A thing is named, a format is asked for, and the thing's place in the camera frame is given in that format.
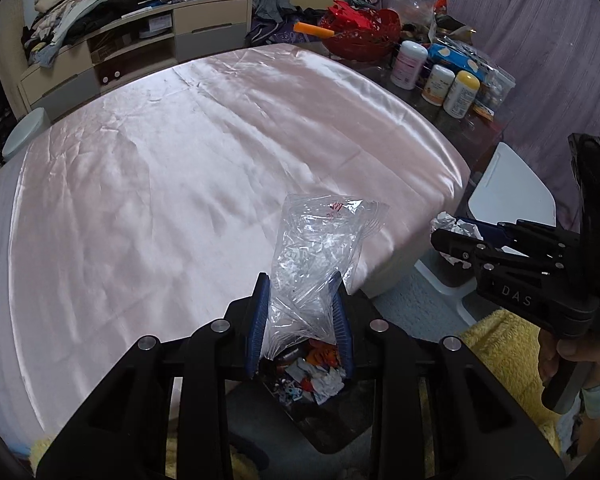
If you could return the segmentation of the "person's right hand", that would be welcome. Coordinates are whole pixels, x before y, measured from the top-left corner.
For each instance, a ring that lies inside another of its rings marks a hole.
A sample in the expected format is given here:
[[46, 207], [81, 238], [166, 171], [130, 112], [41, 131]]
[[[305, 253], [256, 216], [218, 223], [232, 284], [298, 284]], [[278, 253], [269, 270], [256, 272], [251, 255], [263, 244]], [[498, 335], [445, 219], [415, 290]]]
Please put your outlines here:
[[600, 338], [558, 340], [546, 330], [540, 330], [538, 341], [538, 372], [544, 385], [557, 373], [560, 359], [592, 363], [584, 386], [593, 388], [600, 385]]

